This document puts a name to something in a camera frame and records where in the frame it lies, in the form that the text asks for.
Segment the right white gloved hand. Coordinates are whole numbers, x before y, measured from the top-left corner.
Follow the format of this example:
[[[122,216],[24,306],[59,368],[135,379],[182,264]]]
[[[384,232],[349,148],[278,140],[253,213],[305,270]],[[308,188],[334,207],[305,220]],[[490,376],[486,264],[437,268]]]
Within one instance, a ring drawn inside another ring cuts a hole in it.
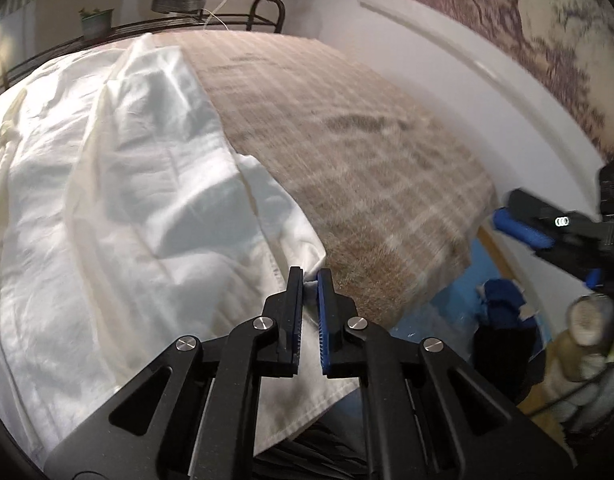
[[[557,422],[588,429],[614,410],[614,302],[594,294],[574,301],[554,339],[542,389]]]

